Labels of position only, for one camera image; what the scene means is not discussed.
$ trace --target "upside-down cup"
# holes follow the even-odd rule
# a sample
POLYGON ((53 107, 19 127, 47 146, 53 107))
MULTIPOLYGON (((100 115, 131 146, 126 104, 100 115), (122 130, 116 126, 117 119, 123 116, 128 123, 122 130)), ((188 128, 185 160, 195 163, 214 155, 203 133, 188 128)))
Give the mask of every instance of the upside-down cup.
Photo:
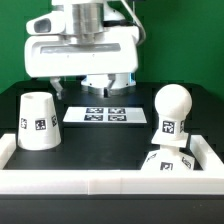
POLYGON ((53 96, 30 92, 21 96, 18 145, 27 150, 45 150, 61 142, 53 96))

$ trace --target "black surface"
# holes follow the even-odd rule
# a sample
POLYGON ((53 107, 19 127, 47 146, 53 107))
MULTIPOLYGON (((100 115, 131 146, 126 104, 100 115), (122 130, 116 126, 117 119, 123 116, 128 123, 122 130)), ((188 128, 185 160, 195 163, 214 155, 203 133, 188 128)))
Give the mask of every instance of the black surface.
MULTIPOLYGON (((62 143, 51 150, 29 152, 17 148, 5 169, 140 169, 157 128, 154 97, 163 85, 138 83, 134 93, 103 98, 67 82, 65 98, 55 100, 62 143), (63 124, 68 106, 142 107, 147 124, 63 124)), ((192 95, 193 107, 185 131, 203 135, 223 159, 224 104, 201 86, 182 84, 192 95)), ((0 134, 17 133, 20 96, 49 91, 48 82, 19 82, 0 95, 0 134)), ((223 223, 223 196, 0 195, 0 223, 223 223)))

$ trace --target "white bishop chess piece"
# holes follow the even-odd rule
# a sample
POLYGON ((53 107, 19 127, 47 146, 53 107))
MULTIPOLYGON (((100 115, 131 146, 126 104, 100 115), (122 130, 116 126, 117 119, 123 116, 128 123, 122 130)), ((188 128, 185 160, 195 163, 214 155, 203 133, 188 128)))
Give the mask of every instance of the white bishop chess piece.
POLYGON ((141 170, 194 169, 195 159, 179 151, 187 144, 188 133, 184 132, 184 122, 191 106, 191 95, 180 85, 167 85, 157 93, 155 107, 159 127, 151 142, 160 145, 160 149, 148 153, 141 170))

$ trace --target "white sheet with markers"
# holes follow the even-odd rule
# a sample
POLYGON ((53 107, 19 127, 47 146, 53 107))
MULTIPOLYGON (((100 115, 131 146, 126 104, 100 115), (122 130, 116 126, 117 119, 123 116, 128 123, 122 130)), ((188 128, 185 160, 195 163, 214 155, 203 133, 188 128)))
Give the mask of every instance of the white sheet with markers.
POLYGON ((133 107, 69 107, 64 122, 147 123, 143 109, 133 107))

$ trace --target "green background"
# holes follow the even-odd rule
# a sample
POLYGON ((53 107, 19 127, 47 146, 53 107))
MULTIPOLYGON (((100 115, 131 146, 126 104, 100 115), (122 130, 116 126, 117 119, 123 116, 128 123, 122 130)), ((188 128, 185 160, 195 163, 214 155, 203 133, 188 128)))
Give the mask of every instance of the green background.
MULTIPOLYGON (((29 79, 23 49, 28 20, 48 13, 49 0, 1 0, 0 91, 29 79)), ((224 100, 224 1, 146 0, 136 3, 146 42, 137 81, 191 82, 224 100)))

